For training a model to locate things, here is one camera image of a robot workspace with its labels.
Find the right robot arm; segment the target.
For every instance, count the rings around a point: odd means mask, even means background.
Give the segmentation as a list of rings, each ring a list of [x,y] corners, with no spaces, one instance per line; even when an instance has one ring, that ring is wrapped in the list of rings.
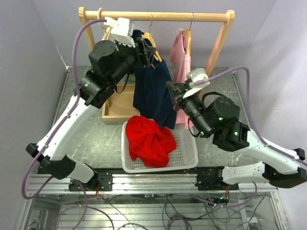
[[[307,181],[307,171],[296,160],[303,160],[305,152],[300,149],[284,149],[276,144],[264,144],[256,132],[239,121],[240,107],[230,98],[218,92],[199,97],[197,93],[185,97],[188,82],[167,81],[175,110],[182,110],[198,133],[195,138],[213,138],[213,144],[228,152],[240,152],[256,156],[258,163],[219,167],[211,178],[218,190],[237,183],[262,182],[278,188],[293,188]]]

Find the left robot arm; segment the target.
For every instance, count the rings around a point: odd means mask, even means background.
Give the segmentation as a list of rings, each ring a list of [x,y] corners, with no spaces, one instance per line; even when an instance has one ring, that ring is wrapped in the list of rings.
[[[86,190],[95,189],[96,172],[68,157],[67,145],[80,126],[115,92],[130,69],[149,67],[155,52],[155,47],[148,46],[142,38],[134,45],[109,40],[97,42],[89,53],[92,68],[79,81],[63,114],[48,134],[38,143],[28,144],[26,151],[53,177],[79,180]]]

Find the light wooden hanger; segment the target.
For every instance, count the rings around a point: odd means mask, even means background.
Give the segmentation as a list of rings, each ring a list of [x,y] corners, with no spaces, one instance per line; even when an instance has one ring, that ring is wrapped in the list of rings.
[[[103,11],[103,8],[98,9],[97,13],[97,19],[101,19],[101,12]],[[99,27],[104,30],[104,35],[102,37],[102,40],[108,40],[110,38],[110,32],[111,28],[110,27],[104,27],[102,23],[98,23]]]

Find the navy blue t shirt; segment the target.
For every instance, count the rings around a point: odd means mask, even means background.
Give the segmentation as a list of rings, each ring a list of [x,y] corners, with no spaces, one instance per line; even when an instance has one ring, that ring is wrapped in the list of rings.
[[[154,120],[159,128],[174,129],[177,113],[166,86],[172,80],[166,62],[153,59],[152,67],[134,68],[130,72],[135,76],[133,107],[141,116]]]

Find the red t shirt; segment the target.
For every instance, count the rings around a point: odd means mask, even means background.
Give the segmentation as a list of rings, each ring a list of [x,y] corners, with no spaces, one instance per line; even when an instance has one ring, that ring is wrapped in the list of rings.
[[[177,147],[167,127],[159,128],[155,121],[143,116],[131,117],[127,121],[125,134],[131,159],[140,159],[147,167],[166,167],[169,163],[168,154]]]

